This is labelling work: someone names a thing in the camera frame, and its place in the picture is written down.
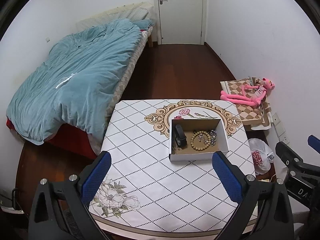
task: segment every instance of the wall switch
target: wall switch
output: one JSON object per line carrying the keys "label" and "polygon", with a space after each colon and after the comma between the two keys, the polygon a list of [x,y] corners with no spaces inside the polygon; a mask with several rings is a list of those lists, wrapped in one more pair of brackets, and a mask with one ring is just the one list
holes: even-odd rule
{"label": "wall switch", "polygon": [[273,119],[274,125],[277,125],[277,124],[280,122],[280,118],[279,118],[279,116],[278,116],[278,113],[275,113],[275,114],[272,116],[272,119]]}
{"label": "wall switch", "polygon": [[281,121],[275,126],[275,128],[278,137],[280,137],[280,135],[282,135],[285,132],[284,126]]}
{"label": "wall switch", "polygon": [[290,142],[286,132],[279,136],[279,140],[280,142],[284,142],[285,144],[288,144]]}

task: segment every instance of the blue comforter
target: blue comforter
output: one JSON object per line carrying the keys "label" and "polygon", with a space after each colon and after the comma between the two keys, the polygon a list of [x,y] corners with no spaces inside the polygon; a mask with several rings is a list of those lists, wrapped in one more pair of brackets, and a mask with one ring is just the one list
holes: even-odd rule
{"label": "blue comforter", "polygon": [[68,123],[102,142],[107,106],[140,39],[127,19],[61,39],[8,106],[17,132],[39,145]]}

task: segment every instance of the pillow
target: pillow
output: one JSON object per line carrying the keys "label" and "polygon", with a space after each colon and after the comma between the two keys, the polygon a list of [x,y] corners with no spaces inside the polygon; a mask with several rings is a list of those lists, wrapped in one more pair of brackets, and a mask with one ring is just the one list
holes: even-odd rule
{"label": "pillow", "polygon": [[144,19],[144,20],[133,22],[133,24],[137,25],[141,30],[147,31],[149,27],[154,25],[154,22],[151,19]]}

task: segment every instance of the cardboard box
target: cardboard box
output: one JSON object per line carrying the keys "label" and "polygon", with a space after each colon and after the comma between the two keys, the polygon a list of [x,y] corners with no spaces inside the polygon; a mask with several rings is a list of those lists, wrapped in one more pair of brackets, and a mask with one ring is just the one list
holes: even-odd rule
{"label": "cardboard box", "polygon": [[[187,146],[183,148],[173,149],[172,146],[175,144],[175,133],[173,127],[180,124],[186,137]],[[216,145],[209,146],[203,151],[196,151],[191,147],[190,140],[192,138],[193,131],[201,130],[212,130],[215,129],[217,132]],[[227,142],[227,133],[221,119],[172,119],[170,122],[170,145],[169,145],[169,159],[170,161],[197,161],[197,160],[211,160],[213,153],[216,151],[222,151],[223,154],[227,154],[229,151]],[[194,140],[196,147],[203,147],[203,140],[198,141],[198,137]]]}

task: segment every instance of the door frame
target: door frame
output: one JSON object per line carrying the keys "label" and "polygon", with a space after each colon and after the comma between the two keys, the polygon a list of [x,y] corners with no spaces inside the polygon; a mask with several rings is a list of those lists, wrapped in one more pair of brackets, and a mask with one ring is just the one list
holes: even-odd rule
{"label": "door frame", "polygon": [[[161,25],[160,25],[160,8],[159,8],[159,0],[154,0],[154,8],[156,13],[156,29],[157,29],[157,40],[158,44],[162,44],[161,39]],[[202,0],[202,25],[201,25],[201,39],[200,44],[204,45],[205,38],[205,28],[206,28],[206,20],[207,20],[207,0]]]}

